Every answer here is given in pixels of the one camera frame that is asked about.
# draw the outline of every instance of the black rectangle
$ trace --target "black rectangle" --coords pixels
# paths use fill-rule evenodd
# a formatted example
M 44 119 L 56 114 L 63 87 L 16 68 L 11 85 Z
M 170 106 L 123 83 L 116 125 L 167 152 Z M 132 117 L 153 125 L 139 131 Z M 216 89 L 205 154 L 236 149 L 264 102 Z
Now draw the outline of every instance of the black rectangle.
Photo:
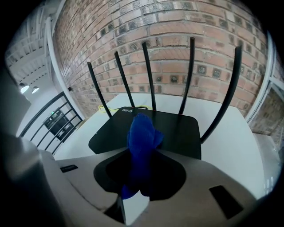
M 221 185 L 209 188 L 214 199 L 219 204 L 221 210 L 227 219 L 240 213 L 243 208 L 242 206 L 231 196 L 231 194 Z
M 61 169 L 62 172 L 69 172 L 69 171 L 72 171 L 72 170 L 77 169 L 77 168 L 78 168 L 78 166 L 76 166 L 76 165 L 68 165 L 68 166 L 61 167 L 60 169 Z
M 120 108 L 97 132 L 94 131 L 89 141 L 90 149 L 101 154 L 126 147 L 127 133 L 138 113 L 150 117 L 154 128 L 164 134 L 159 149 L 201 159 L 199 127 L 195 118 L 132 107 Z

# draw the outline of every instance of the white pillar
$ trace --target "white pillar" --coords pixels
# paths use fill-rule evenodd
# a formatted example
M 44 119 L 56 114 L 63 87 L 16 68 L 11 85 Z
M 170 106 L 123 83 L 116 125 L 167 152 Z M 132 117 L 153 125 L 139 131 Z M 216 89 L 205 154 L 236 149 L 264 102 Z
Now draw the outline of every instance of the white pillar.
M 59 70 L 59 67 L 58 67 L 58 64 L 57 64 L 57 60 L 56 60 L 56 57 L 55 57 L 54 47 L 53 47 L 53 41 L 52 41 L 52 35 L 51 35 L 51 18 L 50 17 L 48 17 L 46 19 L 45 29 L 46 29 L 46 34 L 47 34 L 47 44 L 48 44 L 48 49 L 49 49 L 49 55 L 50 55 L 50 58 L 51 58 L 51 62 L 52 62 L 56 77 L 59 81 L 59 84 L 60 84 L 63 92 L 65 93 L 66 97 L 68 98 L 69 102 L 71 103 L 73 108 L 78 113 L 78 115 L 82 119 L 85 119 L 85 116 L 82 114 L 79 107 L 76 105 L 72 96 L 70 95 L 69 90 L 68 90 L 68 88 L 67 88 L 67 86 L 66 86 L 66 84 L 65 84 L 65 82 L 62 78 L 61 73 L 60 73 L 60 70 Z
M 264 74 L 264 79 L 262 81 L 260 90 L 257 94 L 257 97 L 250 108 L 245 120 L 249 124 L 257 112 L 259 111 L 262 103 L 265 100 L 267 93 L 269 92 L 271 87 L 269 86 L 269 78 L 274 74 L 275 69 L 275 62 L 276 62 L 276 50 L 273 47 L 273 40 L 269 32 L 267 32 L 267 40 L 268 40 L 268 56 L 267 56 L 267 63 L 266 63 L 266 71 Z

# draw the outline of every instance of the ceiling light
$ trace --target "ceiling light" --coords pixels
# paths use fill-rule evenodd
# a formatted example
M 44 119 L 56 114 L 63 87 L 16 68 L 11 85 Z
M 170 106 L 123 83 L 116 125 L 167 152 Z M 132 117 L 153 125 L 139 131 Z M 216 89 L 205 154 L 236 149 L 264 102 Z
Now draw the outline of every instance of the ceiling light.
M 32 94 L 34 94 L 34 93 L 35 93 L 35 92 L 37 92 L 38 90 L 39 90 L 39 88 L 38 88 L 38 87 L 36 87 L 36 86 L 35 86 L 35 87 L 33 87 L 33 88 L 32 88 Z
M 29 85 L 25 84 L 25 83 L 20 83 L 19 84 L 20 88 L 21 88 L 21 93 L 24 93 L 28 90 Z

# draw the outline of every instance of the yellow cable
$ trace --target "yellow cable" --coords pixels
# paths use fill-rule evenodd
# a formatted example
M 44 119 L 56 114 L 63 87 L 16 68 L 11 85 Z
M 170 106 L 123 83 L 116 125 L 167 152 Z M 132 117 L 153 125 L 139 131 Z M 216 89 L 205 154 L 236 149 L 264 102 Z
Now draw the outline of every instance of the yellow cable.
M 148 108 L 149 110 L 152 110 L 151 107 L 146 106 L 146 105 L 140 105 L 140 106 L 137 106 L 136 108 L 141 108 L 141 107 L 146 107 L 146 108 Z M 99 105 L 99 111 L 101 111 L 102 113 L 106 113 L 106 111 L 105 111 L 105 110 L 102 110 L 102 109 L 104 109 L 103 105 Z M 118 111 L 118 109 L 110 109 L 110 108 L 109 108 L 110 111 Z

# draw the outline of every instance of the black antenna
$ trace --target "black antenna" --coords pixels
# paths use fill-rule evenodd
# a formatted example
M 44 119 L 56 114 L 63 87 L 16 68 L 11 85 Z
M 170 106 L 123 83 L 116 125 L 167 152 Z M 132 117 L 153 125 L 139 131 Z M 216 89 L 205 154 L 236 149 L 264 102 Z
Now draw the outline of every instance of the black antenna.
M 106 102 L 105 100 L 103 99 L 103 96 L 102 96 L 102 93 L 101 93 L 101 90 L 99 88 L 99 85 L 98 85 L 98 82 L 96 80 L 96 77 L 95 77 L 95 74 L 94 74 L 94 71 L 93 71 L 93 66 L 90 62 L 87 62 L 88 64 L 88 68 L 89 68 L 89 71 L 90 71 L 90 74 L 91 74 L 91 77 L 92 77 L 92 80 L 93 80 L 93 83 L 94 83 L 94 86 L 97 90 L 97 93 L 99 95 L 99 99 L 101 100 L 102 104 L 103 104 L 103 107 L 105 108 L 106 110 L 106 113 L 109 117 L 111 117 L 111 113 L 110 113 L 110 110 L 108 109 L 107 105 L 106 105 Z
M 230 102 L 234 96 L 234 93 L 235 93 L 235 90 L 238 84 L 239 76 L 240 76 L 241 56 L 242 56 L 242 46 L 238 46 L 235 48 L 234 67 L 233 67 L 232 78 L 231 78 L 231 82 L 230 82 L 227 94 L 212 124 L 207 129 L 207 131 L 204 133 L 204 135 L 201 137 L 201 144 L 203 144 L 206 141 L 206 139 L 211 135 L 211 133 L 217 127 L 222 117 L 224 116 L 228 106 L 230 105 Z
M 150 60 L 149 60 L 146 42 L 142 43 L 142 47 L 143 47 L 144 57 L 145 57 L 145 61 L 146 61 L 150 90 L 151 90 L 152 108 L 153 108 L 153 110 L 156 110 L 155 91 L 154 91 L 154 86 L 153 86 L 152 71 L 151 71 Z
M 118 69 L 119 69 L 119 72 L 121 74 L 121 78 L 122 78 L 122 81 L 124 83 L 125 90 L 127 92 L 130 104 L 131 104 L 132 107 L 135 107 L 117 51 L 114 53 L 114 56 L 115 56 L 115 59 L 116 59 L 117 65 L 118 65 Z
M 194 63 L 194 49 L 195 49 L 195 38 L 191 37 L 190 38 L 190 59 L 189 59 L 189 68 L 188 68 L 188 74 L 187 74 L 187 79 L 186 79 L 186 86 L 185 86 L 185 93 L 183 95 L 183 99 L 181 102 L 181 107 L 179 109 L 178 114 L 183 114 L 183 111 L 185 109 L 185 104 L 187 100 L 187 94 L 190 86 L 190 81 L 192 77 L 192 72 L 193 72 L 193 63 Z

